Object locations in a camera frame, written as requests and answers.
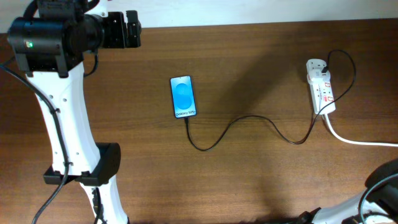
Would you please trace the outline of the blue screen Samsung smartphone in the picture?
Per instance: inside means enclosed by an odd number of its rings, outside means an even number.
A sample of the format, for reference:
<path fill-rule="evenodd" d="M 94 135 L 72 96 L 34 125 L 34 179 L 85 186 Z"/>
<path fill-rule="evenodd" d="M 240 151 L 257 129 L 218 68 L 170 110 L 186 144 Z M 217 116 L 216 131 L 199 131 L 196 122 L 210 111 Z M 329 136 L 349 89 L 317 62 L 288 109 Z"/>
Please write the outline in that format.
<path fill-rule="evenodd" d="M 197 115 L 191 76 L 170 79 L 174 115 L 177 119 Z"/>

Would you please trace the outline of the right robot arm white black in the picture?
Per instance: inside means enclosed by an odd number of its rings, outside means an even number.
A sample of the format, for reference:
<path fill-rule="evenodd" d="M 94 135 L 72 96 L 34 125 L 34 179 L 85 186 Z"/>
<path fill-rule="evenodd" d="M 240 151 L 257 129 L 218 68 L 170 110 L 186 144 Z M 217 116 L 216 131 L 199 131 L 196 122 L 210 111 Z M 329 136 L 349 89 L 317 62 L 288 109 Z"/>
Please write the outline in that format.
<path fill-rule="evenodd" d="M 334 207 L 303 212 L 293 223 L 397 223 L 397 159 L 373 171 L 365 187 L 363 193 Z"/>

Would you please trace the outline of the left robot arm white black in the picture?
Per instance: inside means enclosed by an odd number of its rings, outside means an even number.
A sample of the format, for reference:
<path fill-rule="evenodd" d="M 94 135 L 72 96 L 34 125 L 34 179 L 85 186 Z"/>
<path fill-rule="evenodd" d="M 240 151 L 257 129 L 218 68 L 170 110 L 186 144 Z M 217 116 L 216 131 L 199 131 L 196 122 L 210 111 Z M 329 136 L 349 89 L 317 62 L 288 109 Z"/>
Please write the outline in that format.
<path fill-rule="evenodd" d="M 116 175 L 121 148 L 95 142 L 86 110 L 84 54 L 137 48 L 141 23 L 135 10 L 110 12 L 106 1 L 32 1 L 8 31 L 19 67 L 16 78 L 36 95 L 52 147 L 46 184 L 71 181 L 86 192 L 96 223 L 128 223 Z"/>

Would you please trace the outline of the white USB charger plug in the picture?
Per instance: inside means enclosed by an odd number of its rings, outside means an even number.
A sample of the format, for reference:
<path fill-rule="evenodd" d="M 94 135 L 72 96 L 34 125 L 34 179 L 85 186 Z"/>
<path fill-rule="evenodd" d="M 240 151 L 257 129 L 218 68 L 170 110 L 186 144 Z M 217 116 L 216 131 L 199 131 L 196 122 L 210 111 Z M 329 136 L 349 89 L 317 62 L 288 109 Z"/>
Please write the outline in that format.
<path fill-rule="evenodd" d="M 314 69 L 308 72 L 307 81 L 309 84 L 324 83 L 330 81 L 330 72 L 322 72 L 322 69 Z"/>

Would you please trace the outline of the white power strip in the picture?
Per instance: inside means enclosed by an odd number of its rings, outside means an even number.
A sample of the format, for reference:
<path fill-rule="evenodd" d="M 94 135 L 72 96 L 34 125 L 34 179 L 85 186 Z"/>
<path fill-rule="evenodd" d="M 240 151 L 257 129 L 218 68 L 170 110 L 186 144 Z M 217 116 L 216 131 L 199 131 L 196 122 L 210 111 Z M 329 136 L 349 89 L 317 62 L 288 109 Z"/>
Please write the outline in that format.
<path fill-rule="evenodd" d="M 307 74 L 314 69 L 323 69 L 326 67 L 326 62 L 321 59 L 310 59 L 306 63 Z M 334 112 L 336 106 L 331 89 L 331 81 L 324 83 L 309 84 L 310 93 L 312 96 L 313 110 L 315 114 L 324 115 Z"/>

